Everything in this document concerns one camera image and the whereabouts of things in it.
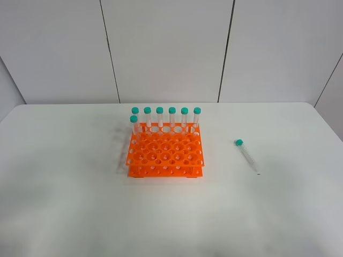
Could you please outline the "green-capped test tube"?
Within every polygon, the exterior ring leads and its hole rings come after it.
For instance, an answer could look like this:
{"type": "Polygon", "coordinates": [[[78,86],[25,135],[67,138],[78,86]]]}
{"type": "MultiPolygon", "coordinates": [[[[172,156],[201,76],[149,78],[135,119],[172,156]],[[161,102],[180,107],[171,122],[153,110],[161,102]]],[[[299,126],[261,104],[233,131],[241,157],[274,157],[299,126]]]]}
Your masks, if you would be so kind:
{"type": "Polygon", "coordinates": [[[247,162],[249,163],[249,165],[253,169],[253,171],[255,171],[257,174],[259,174],[258,169],[257,169],[257,165],[256,165],[256,161],[254,160],[254,158],[252,157],[252,155],[248,151],[247,147],[244,144],[244,141],[242,139],[237,139],[234,141],[234,144],[240,150],[242,155],[245,157],[245,159],[247,160],[247,162]]]}

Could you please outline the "orange plastic test tube rack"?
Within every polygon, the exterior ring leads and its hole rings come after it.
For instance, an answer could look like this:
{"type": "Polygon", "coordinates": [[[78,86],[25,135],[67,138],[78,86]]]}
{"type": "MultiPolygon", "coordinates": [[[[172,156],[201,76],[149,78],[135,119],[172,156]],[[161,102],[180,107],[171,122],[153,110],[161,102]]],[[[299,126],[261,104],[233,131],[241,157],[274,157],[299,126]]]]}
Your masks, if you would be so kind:
{"type": "Polygon", "coordinates": [[[186,127],[181,123],[174,127],[140,123],[131,136],[126,166],[133,178],[202,177],[205,162],[200,127],[193,123],[186,127]]]}

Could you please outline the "green-capped tube front left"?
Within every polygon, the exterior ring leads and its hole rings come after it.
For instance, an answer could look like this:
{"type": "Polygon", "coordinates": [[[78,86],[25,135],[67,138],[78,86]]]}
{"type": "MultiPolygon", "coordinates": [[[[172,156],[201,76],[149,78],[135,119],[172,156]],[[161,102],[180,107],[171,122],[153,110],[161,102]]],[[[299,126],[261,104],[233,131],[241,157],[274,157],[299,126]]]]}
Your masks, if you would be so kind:
{"type": "Polygon", "coordinates": [[[136,115],[130,116],[130,122],[132,124],[132,133],[136,140],[139,140],[139,122],[138,117],[136,115]]]}

